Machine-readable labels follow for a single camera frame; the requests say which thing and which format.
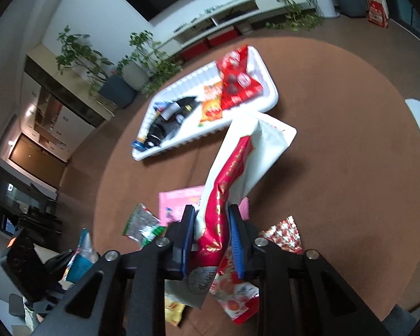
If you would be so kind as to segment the blue yellow snack packet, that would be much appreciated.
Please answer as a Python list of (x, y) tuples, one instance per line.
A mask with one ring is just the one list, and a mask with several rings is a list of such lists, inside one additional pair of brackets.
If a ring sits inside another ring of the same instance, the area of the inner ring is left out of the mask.
[(155, 102), (152, 106), (148, 107), (145, 117), (143, 118), (139, 132), (136, 139), (132, 142), (131, 146), (141, 152), (146, 150), (145, 141), (148, 136), (148, 131), (154, 120), (164, 111), (172, 101)]

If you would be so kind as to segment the white plastic tray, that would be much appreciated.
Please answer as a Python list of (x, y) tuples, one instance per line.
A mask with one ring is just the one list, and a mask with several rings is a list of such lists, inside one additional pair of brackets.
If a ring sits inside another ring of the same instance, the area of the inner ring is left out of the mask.
[[(254, 46), (247, 46), (246, 73), (262, 86), (262, 91), (232, 108), (222, 108), (222, 80), (217, 62), (206, 64), (185, 77), (172, 83), (155, 94), (146, 108), (145, 116), (136, 139), (132, 142), (132, 158), (138, 162), (166, 150), (198, 140), (210, 133), (223, 130), (230, 125), (233, 116), (243, 108), (267, 112), (274, 108), (278, 101), (278, 91), (274, 81)], [(173, 102), (193, 97), (198, 106), (185, 119), (177, 134), (164, 140), (159, 146), (144, 148), (148, 129), (156, 117)]]

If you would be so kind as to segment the red checkered snack packet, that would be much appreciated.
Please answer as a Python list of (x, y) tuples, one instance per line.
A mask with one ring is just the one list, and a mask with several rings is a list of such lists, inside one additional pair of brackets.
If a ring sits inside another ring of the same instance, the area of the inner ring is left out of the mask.
[(300, 232), (292, 215), (262, 231), (260, 237), (272, 241), (284, 251), (299, 255), (304, 253)]

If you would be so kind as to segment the white tv console shelf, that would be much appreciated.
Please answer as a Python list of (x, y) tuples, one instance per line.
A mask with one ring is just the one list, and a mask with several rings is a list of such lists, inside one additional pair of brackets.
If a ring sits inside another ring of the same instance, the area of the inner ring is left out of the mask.
[(263, 17), (270, 13), (280, 15), (286, 9), (284, 0), (232, 0), (193, 18), (191, 22), (161, 40), (158, 48), (173, 56), (224, 28), (235, 26), (252, 17)]

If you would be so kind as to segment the orange chip packet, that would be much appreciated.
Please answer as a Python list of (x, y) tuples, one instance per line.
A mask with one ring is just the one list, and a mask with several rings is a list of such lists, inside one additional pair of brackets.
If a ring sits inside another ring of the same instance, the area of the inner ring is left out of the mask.
[(219, 81), (212, 85), (204, 86), (202, 98), (200, 99), (202, 113), (199, 126), (209, 122), (215, 122), (222, 118), (223, 109), (221, 107), (221, 95), (223, 82)]

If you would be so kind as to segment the pink snack packet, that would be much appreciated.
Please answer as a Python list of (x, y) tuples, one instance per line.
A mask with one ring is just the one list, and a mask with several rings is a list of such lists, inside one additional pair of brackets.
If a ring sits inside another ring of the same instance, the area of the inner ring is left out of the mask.
[(160, 192), (158, 194), (158, 218), (160, 225), (167, 227), (172, 222), (179, 222), (187, 205), (199, 207), (204, 186), (194, 186), (180, 190)]

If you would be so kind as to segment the tall plant blue pot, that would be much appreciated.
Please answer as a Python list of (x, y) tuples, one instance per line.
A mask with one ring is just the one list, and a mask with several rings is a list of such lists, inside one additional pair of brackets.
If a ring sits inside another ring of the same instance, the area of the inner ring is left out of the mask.
[(93, 48), (88, 34), (72, 33), (69, 26), (58, 33), (61, 44), (56, 57), (57, 70), (63, 74), (76, 70), (89, 84), (89, 95), (109, 111), (130, 106), (137, 92), (117, 72), (116, 65)]

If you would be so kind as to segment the white red snack bag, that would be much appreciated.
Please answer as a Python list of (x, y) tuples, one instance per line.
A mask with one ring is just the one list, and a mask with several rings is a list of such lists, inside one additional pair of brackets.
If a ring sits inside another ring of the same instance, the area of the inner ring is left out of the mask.
[(261, 112), (243, 110), (234, 117), (199, 200), (187, 275), (165, 282), (167, 298), (202, 306), (232, 238), (229, 206), (241, 203), (296, 134), (296, 128)]

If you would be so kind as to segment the gold foil snack packet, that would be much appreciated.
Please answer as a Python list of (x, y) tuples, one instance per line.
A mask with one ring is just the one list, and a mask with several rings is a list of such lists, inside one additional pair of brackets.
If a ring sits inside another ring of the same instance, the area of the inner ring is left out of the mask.
[(164, 318), (169, 324), (178, 327), (186, 305), (164, 298)]

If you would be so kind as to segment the strawberry white red packet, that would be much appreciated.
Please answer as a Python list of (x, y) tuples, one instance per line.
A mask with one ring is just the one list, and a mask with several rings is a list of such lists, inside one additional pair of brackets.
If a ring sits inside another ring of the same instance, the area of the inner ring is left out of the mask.
[(238, 277), (230, 247), (218, 267), (210, 293), (236, 325), (248, 321), (259, 311), (259, 288)]

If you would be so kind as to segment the red chocolate ball bag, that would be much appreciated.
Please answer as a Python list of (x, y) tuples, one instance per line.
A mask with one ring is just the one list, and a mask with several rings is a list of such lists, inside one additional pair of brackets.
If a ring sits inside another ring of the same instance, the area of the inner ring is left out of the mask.
[(222, 80), (221, 108), (223, 111), (248, 102), (262, 94), (260, 82), (247, 71), (248, 46), (229, 51), (216, 61)]

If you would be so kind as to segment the green edged seed packet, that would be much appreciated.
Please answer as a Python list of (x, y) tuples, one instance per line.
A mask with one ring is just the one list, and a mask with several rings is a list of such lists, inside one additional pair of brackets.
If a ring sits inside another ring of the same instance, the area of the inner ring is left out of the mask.
[(143, 248), (162, 235), (165, 229), (144, 204), (138, 203), (125, 225), (123, 235)]

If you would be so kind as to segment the red storage box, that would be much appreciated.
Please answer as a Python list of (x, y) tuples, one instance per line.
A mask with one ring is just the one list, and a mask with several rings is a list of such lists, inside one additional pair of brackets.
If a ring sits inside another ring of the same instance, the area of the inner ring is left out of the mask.
[(185, 62), (188, 62), (206, 53), (210, 48), (211, 46), (209, 46), (208, 40), (202, 39), (190, 46), (187, 46), (180, 52), (180, 56)]
[(230, 26), (208, 35), (206, 39), (211, 47), (217, 47), (236, 39), (239, 35), (238, 29)]

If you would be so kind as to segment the black triangular snack packet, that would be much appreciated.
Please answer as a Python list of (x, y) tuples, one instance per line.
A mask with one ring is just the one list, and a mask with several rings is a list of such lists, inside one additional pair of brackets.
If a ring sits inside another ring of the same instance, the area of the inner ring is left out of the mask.
[(187, 96), (171, 102), (152, 122), (144, 147), (150, 149), (160, 146), (165, 140), (174, 137), (198, 105), (199, 102), (195, 96)]

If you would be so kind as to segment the left side trailing plant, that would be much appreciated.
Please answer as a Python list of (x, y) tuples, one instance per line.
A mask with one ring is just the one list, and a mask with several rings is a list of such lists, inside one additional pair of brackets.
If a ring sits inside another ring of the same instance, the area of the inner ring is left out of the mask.
[(150, 31), (131, 33), (129, 44), (132, 52), (119, 60), (116, 72), (124, 77), (124, 69), (130, 63), (135, 64), (141, 70), (144, 80), (142, 86), (136, 88), (136, 91), (145, 96), (156, 93), (165, 82), (182, 69), (166, 52), (159, 49), (161, 43), (154, 40), (153, 33)]

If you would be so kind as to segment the red gift bag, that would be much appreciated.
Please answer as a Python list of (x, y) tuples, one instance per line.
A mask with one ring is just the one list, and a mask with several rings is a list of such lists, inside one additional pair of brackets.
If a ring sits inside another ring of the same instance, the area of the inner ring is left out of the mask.
[(388, 27), (388, 17), (385, 13), (384, 7), (380, 2), (374, 0), (370, 1), (368, 21), (382, 28)]

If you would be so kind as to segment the panda cartoon snack bag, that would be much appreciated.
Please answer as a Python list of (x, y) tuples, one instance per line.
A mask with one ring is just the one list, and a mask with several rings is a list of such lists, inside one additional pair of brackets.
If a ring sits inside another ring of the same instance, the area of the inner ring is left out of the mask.
[(99, 254), (92, 245), (92, 237), (86, 228), (82, 228), (76, 251), (69, 260), (63, 281), (77, 283), (99, 259)]

